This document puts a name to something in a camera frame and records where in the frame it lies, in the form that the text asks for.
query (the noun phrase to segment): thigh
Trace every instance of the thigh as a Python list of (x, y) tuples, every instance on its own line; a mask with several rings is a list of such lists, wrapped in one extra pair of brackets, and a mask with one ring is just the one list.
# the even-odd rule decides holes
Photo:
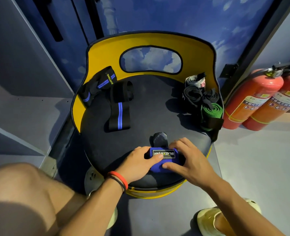
[(0, 235), (55, 235), (85, 199), (32, 165), (0, 167)]

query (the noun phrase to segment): black wristband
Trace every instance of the black wristband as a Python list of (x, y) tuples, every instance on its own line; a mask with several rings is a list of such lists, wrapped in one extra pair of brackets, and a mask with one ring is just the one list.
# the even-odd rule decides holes
[(126, 192), (125, 186), (124, 186), (124, 184), (123, 184), (120, 180), (118, 180), (118, 179), (117, 179), (116, 177), (114, 177), (113, 175), (110, 175), (109, 177), (112, 178), (113, 180), (115, 180), (116, 182), (119, 183), (119, 185), (123, 188), (123, 193)]

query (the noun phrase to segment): yellow backrest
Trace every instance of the yellow backrest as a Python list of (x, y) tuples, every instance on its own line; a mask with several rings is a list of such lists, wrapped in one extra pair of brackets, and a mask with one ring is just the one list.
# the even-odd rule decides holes
[[(129, 49), (138, 47), (161, 47), (178, 53), (182, 60), (182, 68), (177, 74), (156, 71), (125, 72), (119, 64), (120, 56)], [(87, 69), (82, 85), (88, 82), (98, 71), (111, 66), (117, 79), (134, 75), (160, 75), (184, 83), (185, 78), (206, 73), (206, 90), (215, 88), (219, 92), (215, 77), (216, 52), (214, 47), (199, 38), (172, 32), (128, 32), (109, 36), (93, 42), (86, 52)], [(80, 132), (85, 107), (77, 94), (71, 106), (71, 114), (77, 130)]]

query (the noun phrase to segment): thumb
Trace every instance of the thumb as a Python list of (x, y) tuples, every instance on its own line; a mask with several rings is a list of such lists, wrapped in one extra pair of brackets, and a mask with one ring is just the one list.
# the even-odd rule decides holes
[(183, 177), (185, 177), (185, 167), (183, 166), (180, 166), (176, 163), (173, 163), (173, 162), (166, 162), (163, 164), (163, 168), (164, 169), (168, 169), (168, 170), (171, 170), (175, 173), (178, 173), (180, 175), (182, 175)]
[(150, 167), (152, 167), (156, 163), (160, 162), (162, 159), (163, 159), (163, 155), (162, 154), (158, 154), (158, 155), (152, 156), (150, 159), (148, 159)]

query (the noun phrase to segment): person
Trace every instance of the person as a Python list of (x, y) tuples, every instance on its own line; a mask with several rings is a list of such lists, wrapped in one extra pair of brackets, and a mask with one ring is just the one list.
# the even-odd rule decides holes
[[(149, 148), (135, 148), (116, 169), (128, 183), (142, 178), (162, 160), (162, 155), (144, 159)], [(169, 148), (182, 152), (186, 162), (183, 166), (168, 162), (163, 167), (202, 188), (219, 207), (214, 222), (205, 226), (204, 236), (284, 235), (214, 172), (191, 141), (182, 138)], [(104, 235), (124, 191), (117, 180), (120, 177), (106, 178), (87, 199), (29, 164), (0, 167), (0, 235)]]

